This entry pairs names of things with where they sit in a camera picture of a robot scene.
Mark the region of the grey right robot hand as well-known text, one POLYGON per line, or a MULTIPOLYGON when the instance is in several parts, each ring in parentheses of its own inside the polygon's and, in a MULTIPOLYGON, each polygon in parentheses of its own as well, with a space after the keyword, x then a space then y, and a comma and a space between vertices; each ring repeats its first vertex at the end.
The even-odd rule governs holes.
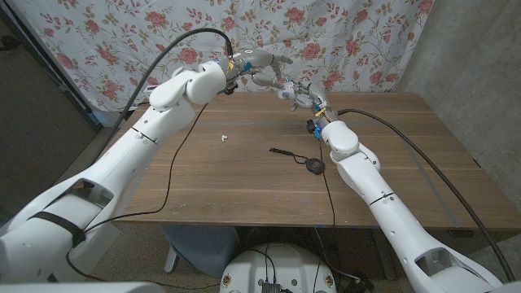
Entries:
POLYGON ((331 108, 325 90, 318 84, 287 81, 283 84, 280 98, 293 101, 291 111, 298 107, 308 108, 317 119, 324 118, 327 123, 338 120, 337 114, 331 108))

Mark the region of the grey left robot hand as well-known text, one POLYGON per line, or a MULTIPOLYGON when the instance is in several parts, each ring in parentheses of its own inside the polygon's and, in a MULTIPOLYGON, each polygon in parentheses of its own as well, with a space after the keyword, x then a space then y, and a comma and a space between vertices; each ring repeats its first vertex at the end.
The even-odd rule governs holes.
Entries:
POLYGON ((251 75, 256 85, 282 90, 283 85, 279 82, 282 79, 281 63, 292 64, 293 61, 283 55, 256 49, 240 50, 228 59, 220 60, 226 79, 224 92, 232 94, 239 86, 237 80, 244 75, 251 75))

